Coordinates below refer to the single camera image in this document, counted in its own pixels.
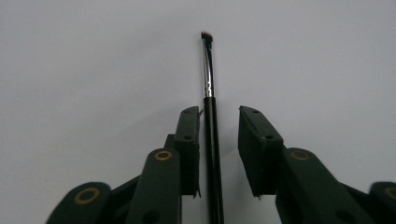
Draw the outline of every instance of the white backdrop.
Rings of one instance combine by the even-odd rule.
[[[179,112],[203,104],[202,30],[214,36],[226,223],[280,223],[274,197],[251,195],[240,105],[339,181],[396,181],[395,24],[395,1],[3,0],[0,223],[44,223],[75,186],[139,175]],[[183,223],[208,223],[204,149],[201,138],[204,197],[183,198]]]

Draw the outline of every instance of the brush ferrule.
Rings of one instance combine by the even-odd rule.
[[[205,97],[214,97],[213,86],[213,66],[212,66],[212,42],[206,38],[202,39],[203,58],[204,58],[204,80],[205,80]]]

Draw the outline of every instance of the clamp jaw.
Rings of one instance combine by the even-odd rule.
[[[396,184],[365,194],[338,182],[310,151],[286,148],[257,109],[240,107],[239,153],[255,197],[276,194],[282,223],[396,223]]]
[[[175,134],[148,154],[140,176],[111,190],[80,185],[61,200],[47,224],[180,223],[181,195],[199,192],[199,110],[183,110]]]

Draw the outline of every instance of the dark bristles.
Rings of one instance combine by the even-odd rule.
[[[210,41],[210,42],[213,41],[212,35],[208,32],[201,32],[201,38],[205,39],[206,41]]]

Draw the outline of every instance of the rivet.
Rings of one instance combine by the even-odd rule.
[[[167,161],[172,158],[172,153],[170,151],[159,151],[155,154],[155,159],[157,161]]]
[[[396,187],[387,187],[384,189],[385,193],[393,200],[396,200]]]
[[[87,193],[92,193],[89,198],[84,198],[83,195]],[[100,190],[97,188],[87,188],[80,191],[75,197],[75,203],[77,204],[87,204],[96,200],[100,195]]]
[[[306,161],[309,159],[308,153],[301,151],[301,150],[295,150],[292,151],[290,154],[294,159],[299,160],[299,161]]]

